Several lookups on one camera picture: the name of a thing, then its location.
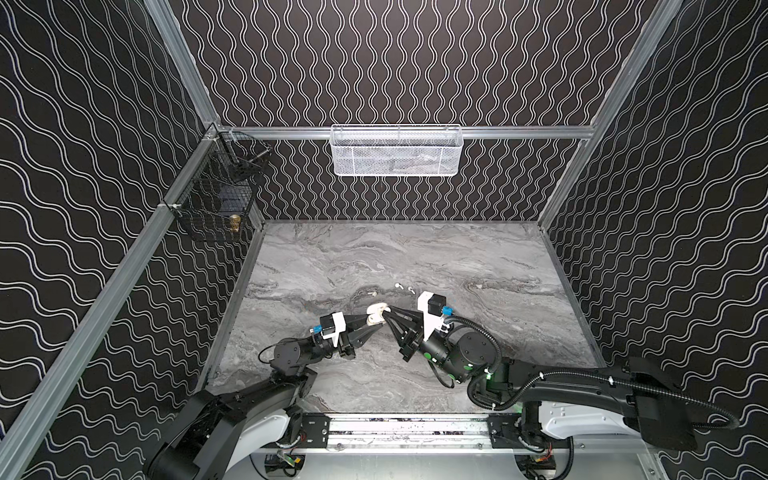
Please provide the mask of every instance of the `small beige object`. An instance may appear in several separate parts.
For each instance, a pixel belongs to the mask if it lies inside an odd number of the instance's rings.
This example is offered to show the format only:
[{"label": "small beige object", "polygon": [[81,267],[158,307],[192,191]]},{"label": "small beige object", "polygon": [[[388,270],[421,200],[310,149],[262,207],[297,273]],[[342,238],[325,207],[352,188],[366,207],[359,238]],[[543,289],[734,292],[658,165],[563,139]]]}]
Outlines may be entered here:
[{"label": "small beige object", "polygon": [[240,221],[242,219],[240,218],[240,215],[234,214],[230,215],[230,230],[232,233],[238,233],[240,232]]}]

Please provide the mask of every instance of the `black wire basket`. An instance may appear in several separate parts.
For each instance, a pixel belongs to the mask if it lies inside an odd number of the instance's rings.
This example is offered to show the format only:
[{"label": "black wire basket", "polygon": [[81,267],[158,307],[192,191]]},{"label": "black wire basket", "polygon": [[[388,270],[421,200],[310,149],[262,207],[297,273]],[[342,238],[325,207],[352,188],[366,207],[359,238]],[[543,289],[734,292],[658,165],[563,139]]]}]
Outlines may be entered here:
[{"label": "black wire basket", "polygon": [[253,238],[250,212],[271,152],[262,145],[263,150],[250,158],[238,157],[228,148],[207,155],[187,185],[180,206],[171,208],[193,240],[230,243]]}]

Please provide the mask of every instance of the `gray marble surface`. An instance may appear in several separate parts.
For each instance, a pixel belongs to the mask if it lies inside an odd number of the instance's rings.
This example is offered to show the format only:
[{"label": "gray marble surface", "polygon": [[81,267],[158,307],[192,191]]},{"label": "gray marble surface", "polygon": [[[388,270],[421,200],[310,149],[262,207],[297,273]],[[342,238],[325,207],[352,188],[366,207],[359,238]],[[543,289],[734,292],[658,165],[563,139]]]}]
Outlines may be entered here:
[{"label": "gray marble surface", "polygon": [[[365,313],[377,302],[416,310],[423,290],[445,295],[458,315],[491,330],[505,355],[595,366],[533,224],[271,223],[208,389],[230,392],[266,378],[269,366],[257,353],[282,338],[306,336],[320,316]],[[307,408],[481,411],[464,386],[442,387],[423,358],[404,362],[388,329],[357,349],[355,360],[336,357],[312,368],[319,375]]]}]

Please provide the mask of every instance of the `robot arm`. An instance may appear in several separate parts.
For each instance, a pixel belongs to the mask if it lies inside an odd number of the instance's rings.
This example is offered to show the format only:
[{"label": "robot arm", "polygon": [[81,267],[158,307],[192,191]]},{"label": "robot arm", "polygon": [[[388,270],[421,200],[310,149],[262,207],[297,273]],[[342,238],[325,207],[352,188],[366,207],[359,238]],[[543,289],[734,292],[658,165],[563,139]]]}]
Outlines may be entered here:
[{"label": "robot arm", "polygon": [[[203,391],[191,397],[147,452],[147,477],[222,478],[229,467],[267,443],[296,445],[302,412],[295,403],[309,393],[317,376],[308,366],[334,353],[354,359],[355,350],[384,324],[406,362],[416,353],[424,356],[436,375],[440,369],[453,382],[466,383],[477,406],[503,411],[522,404],[520,421],[494,430],[500,442],[543,449],[574,434],[624,433],[661,448],[688,451],[697,447],[694,428],[738,426],[733,414],[684,395],[645,359],[604,369],[533,365],[503,357],[493,335],[452,315],[444,296],[424,292],[418,308],[379,303],[366,315],[333,313],[321,317],[308,337],[281,340],[274,345],[269,379],[235,393],[213,396]],[[460,329],[466,331],[453,340]],[[712,409],[728,422],[691,422],[688,403]]]}]

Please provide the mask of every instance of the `wire basket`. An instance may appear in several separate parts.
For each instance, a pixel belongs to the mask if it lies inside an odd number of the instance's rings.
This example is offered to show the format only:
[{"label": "wire basket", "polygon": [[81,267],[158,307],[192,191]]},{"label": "wire basket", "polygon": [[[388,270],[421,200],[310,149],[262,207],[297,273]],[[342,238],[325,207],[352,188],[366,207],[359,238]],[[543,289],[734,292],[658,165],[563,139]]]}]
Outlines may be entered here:
[{"label": "wire basket", "polygon": [[256,179],[266,165],[271,149],[256,159],[236,157],[219,149],[206,156],[172,208],[184,231],[195,241],[250,242],[253,223],[250,211],[256,198]]},{"label": "wire basket", "polygon": [[337,124],[330,146],[341,177],[452,177],[464,139],[458,125]]}]

